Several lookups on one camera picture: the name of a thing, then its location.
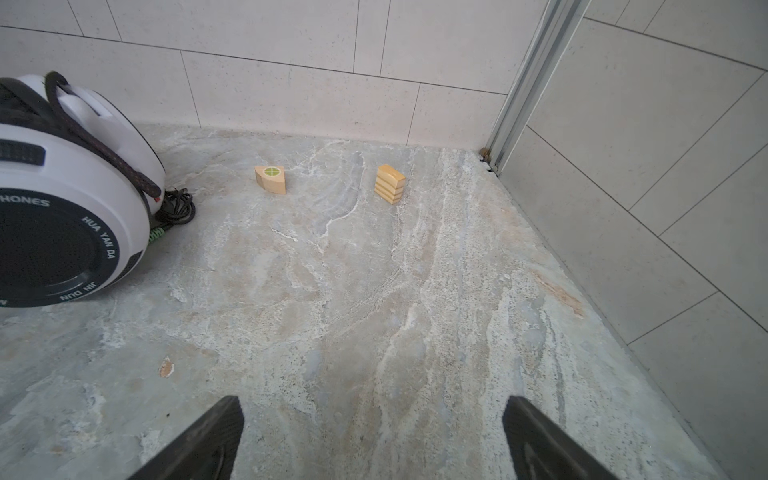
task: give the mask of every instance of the black cable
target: black cable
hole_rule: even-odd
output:
[[[195,207],[192,203],[192,194],[186,188],[181,190],[166,190],[165,198],[160,209],[154,215],[154,219],[161,223],[163,230],[168,230],[173,225],[190,223],[194,218]]]

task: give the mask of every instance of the wall tile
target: wall tile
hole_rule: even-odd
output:
[[[601,22],[616,24],[624,8],[630,0],[592,0],[584,14],[587,18],[594,18]]]
[[[529,128],[499,179],[624,341],[715,291]]]
[[[355,73],[377,76],[381,73],[388,15],[389,0],[360,0]]]
[[[107,0],[69,0],[86,37],[120,40]]]
[[[357,0],[113,0],[124,41],[352,71]]]
[[[759,81],[635,205],[631,212],[664,232],[768,142],[768,75]]]
[[[764,0],[666,0],[646,33],[768,68]]]
[[[403,144],[419,85],[184,52],[203,126]]]
[[[82,35],[67,0],[0,2],[0,25]]]
[[[733,480],[768,472],[768,333],[722,293],[630,348]]]
[[[50,70],[103,94],[132,121],[197,125],[178,51],[0,28],[0,76]]]
[[[664,0],[630,0],[616,25],[643,31],[658,12]]]
[[[477,151],[485,145],[506,95],[421,86],[409,145]]]
[[[382,76],[507,94],[545,0],[392,0]]]
[[[585,19],[530,124],[629,208],[760,74]]]
[[[768,329],[768,147],[661,236]]]

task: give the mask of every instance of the wedge-shaped wooden block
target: wedge-shaped wooden block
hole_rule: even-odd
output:
[[[268,192],[285,195],[285,169],[282,167],[256,167],[256,183]]]
[[[402,190],[406,185],[406,176],[390,167],[382,165],[376,174],[376,185],[373,191],[384,200],[396,204],[402,197]]]

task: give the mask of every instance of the marble floor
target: marble floor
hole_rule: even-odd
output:
[[[197,218],[111,288],[0,309],[3,476],[121,480],[234,394],[238,480],[514,478],[510,395],[619,478],[717,478],[472,152],[142,130]]]

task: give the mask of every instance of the metal door frame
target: metal door frame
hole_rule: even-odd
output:
[[[590,0],[550,0],[536,29],[515,83],[485,148],[488,163],[500,174],[560,61]]]

